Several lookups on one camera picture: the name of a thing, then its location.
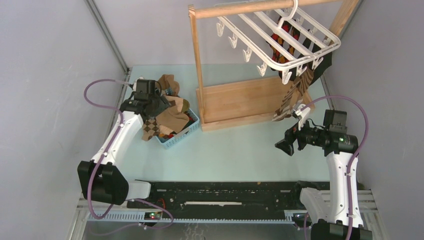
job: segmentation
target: white drying hanger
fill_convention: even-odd
[[[256,2],[252,1],[242,1],[242,2],[231,2],[231,3],[221,3],[216,4],[215,6],[229,5],[234,3],[247,3],[247,2]],[[299,53],[303,55],[301,58],[296,58],[291,55],[287,50],[285,50],[279,43],[277,43],[272,37],[268,35],[262,28],[260,28],[254,21],[252,21],[247,15],[241,13],[238,16],[245,21],[255,32],[257,32],[265,41],[267,41],[271,46],[273,46],[280,54],[282,54],[288,62],[279,63],[273,61],[258,45],[256,45],[249,37],[247,37],[238,27],[236,27],[226,16],[219,16],[219,22],[216,24],[217,34],[219,37],[223,35],[224,28],[227,26],[228,29],[232,31],[232,37],[228,37],[232,48],[237,47],[238,39],[247,45],[247,49],[243,49],[243,58],[247,63],[249,62],[252,53],[255,53],[261,60],[263,64],[257,66],[259,74],[261,76],[265,75],[267,67],[282,71],[282,83],[287,84],[292,75],[290,69],[296,68],[296,75],[300,76],[307,67],[302,68],[302,65],[312,62],[312,69],[316,67],[323,61],[323,56],[326,54],[338,49],[341,45],[340,39],[330,32],[328,29],[323,27],[319,22],[309,16],[306,12],[301,10],[299,7],[299,0],[293,0],[293,8],[291,8],[290,14],[285,13],[281,9],[275,9],[274,11],[281,16],[281,19],[278,21],[278,24],[275,23],[271,18],[268,17],[263,11],[254,12],[254,16],[259,18],[265,25],[272,30],[273,33],[277,34],[285,42],[293,46]],[[295,14],[300,15],[300,18],[293,20]],[[294,39],[288,32],[282,29],[284,21],[287,21],[303,34],[306,38],[310,39],[312,43],[316,44],[321,50],[317,52],[312,52],[308,48],[304,47],[299,41]],[[304,21],[307,21],[313,26],[312,30],[305,29],[302,25]],[[314,36],[316,32],[322,32],[327,40],[319,40]]]

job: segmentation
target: wooden rack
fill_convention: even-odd
[[[298,0],[298,5],[306,6],[338,1]],[[339,36],[342,32],[358,2],[359,0],[343,0],[329,29],[336,36]],[[270,121],[273,118],[274,111],[280,107],[291,82],[283,85],[281,78],[276,76],[204,87],[196,20],[292,8],[293,6],[293,0],[253,1],[200,9],[195,9],[193,5],[188,6],[199,84],[196,94],[203,131]],[[306,93],[303,96],[303,102],[307,104],[311,101],[311,97]]]

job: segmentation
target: wooden board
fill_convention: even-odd
[[[292,82],[281,83],[278,76],[227,83],[203,88],[202,130],[270,121]],[[200,101],[199,89],[196,90]],[[311,99],[307,94],[304,99]]]

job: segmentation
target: gray wall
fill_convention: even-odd
[[[392,240],[424,236],[423,9],[422,0],[364,1],[326,73],[332,94],[358,100],[368,113],[360,180]],[[344,101],[336,107],[362,137],[361,113]]]
[[[96,1],[107,22],[122,55],[129,66],[194,64],[192,33],[188,5],[195,8],[213,7],[215,4],[238,0],[98,0]],[[329,27],[341,2],[302,7],[324,26]],[[249,38],[266,52],[271,48],[238,16],[229,16]],[[259,26],[258,18],[252,18]],[[244,64],[242,49],[246,45],[239,40],[237,48],[230,46],[225,28],[222,37],[217,35],[216,17],[197,21],[199,49],[202,64]],[[252,54],[250,63],[262,63]]]
[[[124,73],[83,0],[0,3],[0,239],[65,239],[81,194],[77,165],[112,112],[85,86]],[[119,86],[93,87],[115,105]]]

